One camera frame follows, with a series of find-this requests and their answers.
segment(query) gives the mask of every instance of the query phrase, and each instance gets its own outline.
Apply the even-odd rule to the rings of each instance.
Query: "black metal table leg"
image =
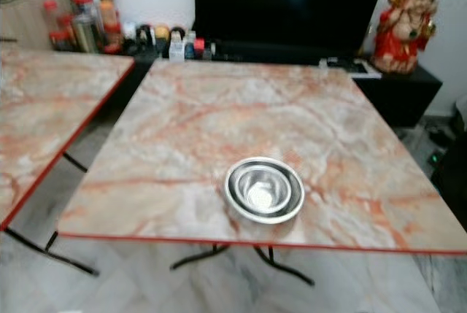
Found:
[[[64,152],[63,153],[63,157],[68,161],[70,162],[73,166],[75,166],[77,169],[79,169],[81,172],[84,172],[86,173],[88,171],[88,169],[86,167],[84,167],[80,162],[78,162],[77,160],[75,160],[73,158],[73,156],[71,156],[70,154],[68,154],[67,152]]]
[[[14,230],[12,230],[10,228],[6,228],[4,230],[4,232],[6,234],[8,234],[9,236],[11,236],[14,240],[20,242],[21,244],[23,244],[24,246],[29,248],[30,250],[38,252],[41,255],[44,255],[45,257],[52,258],[53,260],[57,260],[58,262],[68,264],[70,266],[73,266],[73,267],[79,269],[80,271],[84,271],[85,273],[88,273],[88,274],[93,275],[95,277],[97,277],[99,275],[99,271],[97,271],[97,270],[95,270],[95,269],[93,269],[91,267],[88,267],[88,266],[86,266],[86,265],[84,265],[84,264],[82,264],[80,262],[77,262],[75,260],[72,260],[70,258],[66,258],[66,257],[60,256],[60,255],[56,255],[55,253],[52,253],[52,252],[49,252],[48,250],[42,249],[41,247],[37,246],[35,243],[29,241],[24,236],[21,236],[20,234],[16,233]],[[51,244],[53,243],[53,241],[57,237],[56,235],[54,237],[54,235],[52,235],[52,238],[50,238],[50,240],[53,239]]]
[[[314,286],[314,280],[310,279],[309,277],[303,275],[296,269],[283,266],[282,264],[278,264],[274,262],[274,253],[272,247],[269,247],[269,258],[264,254],[264,252],[261,250],[260,247],[255,247],[255,251],[259,254],[260,258],[269,264],[270,266],[274,267],[275,269],[278,269],[280,271],[285,271],[286,273],[292,274],[295,277],[298,277],[299,279],[302,279],[305,283],[307,283],[310,286]]]
[[[45,245],[45,251],[49,251],[50,247],[55,242],[55,239],[57,239],[57,236],[58,236],[58,233],[56,231],[54,231],[52,236],[50,237],[49,241],[47,241],[47,244]]]
[[[197,260],[203,260],[205,258],[209,258],[209,257],[212,257],[212,256],[219,255],[220,253],[226,251],[228,248],[229,248],[228,245],[220,246],[220,247],[217,247],[217,245],[213,245],[212,250],[210,250],[210,251],[206,251],[206,252],[200,253],[198,255],[189,256],[189,257],[183,258],[182,260],[177,261],[176,263],[174,263],[174,264],[172,264],[170,266],[170,270],[173,271],[173,270],[179,268],[180,266],[184,266],[185,264],[195,262]]]

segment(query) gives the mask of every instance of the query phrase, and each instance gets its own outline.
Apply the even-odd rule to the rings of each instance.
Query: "red table edge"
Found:
[[[240,246],[261,246],[261,247],[282,247],[296,248],[308,250],[335,250],[335,251],[351,251],[351,252],[383,252],[395,254],[410,254],[410,255],[446,255],[459,256],[467,255],[467,250],[405,250],[405,249],[377,249],[372,247],[346,247],[344,245],[306,245],[306,244],[271,244],[264,241],[226,241],[226,240],[208,240],[208,239],[181,239],[181,238],[163,238],[152,236],[104,236],[91,234],[76,234],[57,231],[59,236],[70,239],[87,239],[100,241],[134,241],[134,242],[169,242],[169,243],[184,243],[184,244],[217,244],[217,245],[240,245]]]
[[[109,99],[109,97],[117,90],[117,88],[119,87],[121,82],[129,75],[131,70],[133,70],[134,66],[135,66],[135,60],[133,59],[130,66],[121,75],[120,79],[113,85],[112,88],[109,89],[109,91],[105,94],[105,96],[102,98],[102,100],[96,105],[96,107],[93,109],[93,111],[91,111],[90,114],[83,120],[81,125],[72,134],[70,139],[67,142],[65,142],[65,144],[62,146],[62,148],[58,151],[57,155],[49,162],[48,165],[45,166],[45,168],[42,170],[42,172],[36,178],[34,183],[32,183],[32,185],[29,187],[29,189],[24,193],[24,196],[21,198],[21,200],[13,207],[13,210],[1,222],[0,231],[4,231],[5,228],[13,221],[13,218],[15,218],[16,214],[21,210],[21,208],[24,206],[24,204],[27,202],[27,200],[29,200],[31,195],[37,189],[37,187],[42,182],[42,180],[44,180],[45,176],[47,176],[47,174],[52,169],[52,167],[54,167],[54,165],[61,158],[63,153],[66,152],[66,150],[70,147],[70,145],[74,142],[74,140],[81,134],[81,132],[84,130],[84,128],[88,125],[88,123],[94,118],[94,116],[96,116],[97,112],[100,110],[102,105],[104,105],[107,102],[107,100]]]

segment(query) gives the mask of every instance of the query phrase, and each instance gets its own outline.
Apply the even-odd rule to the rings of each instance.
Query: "spice jar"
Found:
[[[49,32],[58,31],[57,24],[58,5],[55,0],[47,0],[44,2],[44,20]]]
[[[101,0],[101,17],[104,25],[115,25],[118,23],[118,13],[115,9],[114,0]]]
[[[109,55],[119,55],[122,53],[122,46],[121,45],[106,45],[104,47],[104,53]]]
[[[73,0],[76,4],[79,14],[87,14],[97,18],[97,9],[94,0]]]
[[[66,30],[50,32],[49,38],[54,50],[59,52],[72,52],[74,50]]]
[[[103,46],[96,19],[87,14],[79,14],[73,19],[73,31],[84,53],[100,53]]]
[[[68,31],[68,34],[70,36],[70,42],[73,45],[76,45],[76,38],[74,37],[74,31],[73,31],[73,25],[72,25],[73,18],[74,18],[73,14],[65,14],[65,15],[59,16],[57,21],[58,21],[58,25],[62,29]]]
[[[119,23],[115,25],[104,25],[104,30],[107,34],[107,41],[109,41],[111,45],[121,45],[123,43],[122,26]]]

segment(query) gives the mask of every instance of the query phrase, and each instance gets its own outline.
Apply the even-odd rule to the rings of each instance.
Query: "bottle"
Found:
[[[74,35],[81,51],[84,53],[100,53],[104,46],[101,23],[93,0],[73,0],[79,14],[74,17],[72,25]]]
[[[64,14],[64,15],[61,15],[58,17],[57,21],[58,21],[58,25],[66,30],[70,36],[70,42],[76,46],[77,45],[77,42],[76,42],[76,38],[74,37],[74,31],[73,31],[73,18],[74,18],[74,15],[73,14]]]
[[[60,30],[57,24],[58,5],[55,0],[47,0],[44,2],[44,20],[49,32]]]
[[[184,61],[185,60],[185,48],[183,47],[183,41],[182,41],[182,37],[180,36],[179,31],[173,31],[171,33],[169,60],[170,61]]]
[[[101,0],[101,17],[105,26],[114,26],[118,24],[118,14],[115,9],[114,0]]]
[[[59,52],[72,52],[74,50],[67,30],[50,32],[49,39],[54,50]]]
[[[123,43],[122,26],[119,23],[115,25],[104,25],[109,44],[121,45]]]
[[[189,31],[186,44],[185,44],[185,59],[193,60],[195,58],[195,39],[196,39],[196,32]]]

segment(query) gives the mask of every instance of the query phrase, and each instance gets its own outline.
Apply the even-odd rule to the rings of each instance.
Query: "stacked bowl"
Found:
[[[277,224],[297,215],[304,204],[304,186],[282,161],[255,157],[228,170],[225,197],[241,215],[255,222]]]

